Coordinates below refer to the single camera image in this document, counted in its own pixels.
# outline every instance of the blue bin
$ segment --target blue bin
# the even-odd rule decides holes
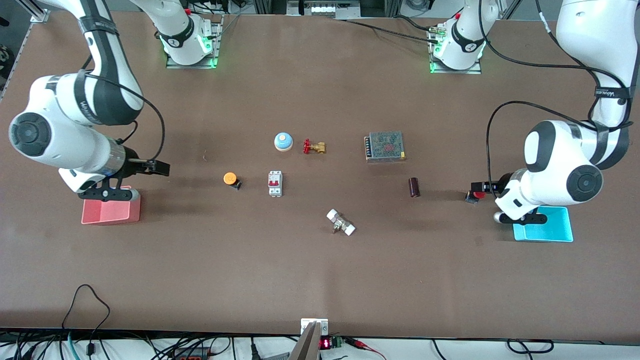
[[[516,241],[556,241],[570,243],[573,241],[569,211],[562,206],[540,206],[538,213],[547,216],[543,225],[513,224],[513,236]]]

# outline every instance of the teal cable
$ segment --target teal cable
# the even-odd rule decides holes
[[[74,359],[80,360],[80,357],[76,352],[76,348],[74,348],[74,342],[71,340],[71,332],[69,332],[69,335],[67,335],[67,342],[69,343],[69,347],[71,348],[71,354],[74,356]]]

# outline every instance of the metal power supply unit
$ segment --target metal power supply unit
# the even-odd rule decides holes
[[[401,131],[369,133],[364,138],[364,149],[368,163],[390,163],[405,159]]]

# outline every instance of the brown tabletop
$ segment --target brown tabletop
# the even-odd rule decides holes
[[[493,109],[520,99],[583,117],[587,74],[489,51],[482,75],[430,74],[422,42],[285,16],[241,17],[215,70],[166,70],[148,18],[114,18],[166,119],[159,159],[172,174],[125,180],[143,196],[139,223],[81,225],[82,201],[57,170],[1,141],[1,327],[59,326],[88,282],[113,309],[109,328],[296,333],[300,318],[316,316],[362,336],[640,340],[636,146],[605,172],[595,200],[570,207],[573,243],[516,242],[493,221],[492,201],[462,201],[470,182],[486,179]],[[421,35],[401,20],[372,23]],[[568,63],[538,22],[498,22],[491,37],[516,58]],[[35,25],[0,104],[3,132],[34,79],[75,72],[87,54],[69,14]],[[525,136],[545,119],[522,106],[497,116],[495,176],[523,167]],[[138,120],[127,144],[151,156],[158,121],[149,107]],[[390,130],[403,132],[408,159],[366,164],[363,136]],[[281,131],[293,150],[273,147]],[[327,153],[302,154],[305,138]],[[282,198],[268,195],[270,170],[284,173]],[[223,183],[228,171],[240,191]],[[409,197],[411,176],[420,198]],[[331,233],[332,208],[354,235]],[[88,292],[76,310],[68,326],[95,327],[104,315]]]

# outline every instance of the pink plastic container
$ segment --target pink plastic container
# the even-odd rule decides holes
[[[140,196],[133,201],[85,200],[82,209],[83,225],[118,225],[140,220]]]

